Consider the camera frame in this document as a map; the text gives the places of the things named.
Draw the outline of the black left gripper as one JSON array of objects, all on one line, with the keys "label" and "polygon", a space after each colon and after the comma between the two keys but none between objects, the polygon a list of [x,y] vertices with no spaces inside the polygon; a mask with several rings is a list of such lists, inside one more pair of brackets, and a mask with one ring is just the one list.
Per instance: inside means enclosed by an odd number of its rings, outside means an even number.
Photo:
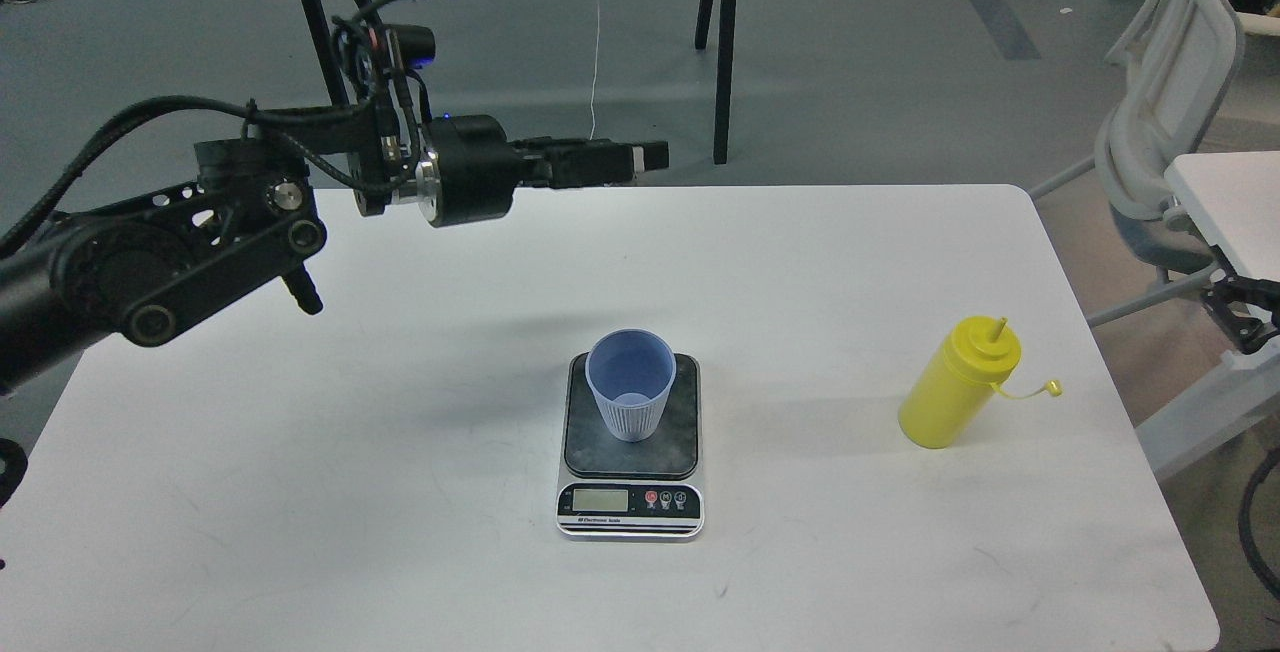
[{"label": "black left gripper", "polygon": [[[631,184],[669,167],[664,141],[535,137],[508,143],[489,115],[438,117],[425,126],[419,208],[435,228],[504,216],[515,188],[585,190]],[[524,158],[534,164],[524,164]]]}]

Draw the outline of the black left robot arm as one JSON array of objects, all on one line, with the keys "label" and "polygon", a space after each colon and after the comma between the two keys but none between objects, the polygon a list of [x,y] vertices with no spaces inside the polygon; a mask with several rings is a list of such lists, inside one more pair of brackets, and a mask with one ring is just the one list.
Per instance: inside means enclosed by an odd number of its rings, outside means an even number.
[{"label": "black left robot arm", "polygon": [[[366,216],[417,204],[435,228],[504,216],[520,187],[623,184],[669,165],[663,141],[508,140],[488,115],[431,117],[410,94],[436,54],[424,26],[381,24],[401,0],[370,0],[324,40],[353,102],[265,110],[160,96],[105,122],[52,187],[3,236],[3,395],[101,339],[165,345],[271,281],[303,313],[323,310],[306,261],[326,243],[308,173],[352,190]],[[87,213],[58,204],[115,142],[173,113],[239,119],[195,146],[193,181]]]}]

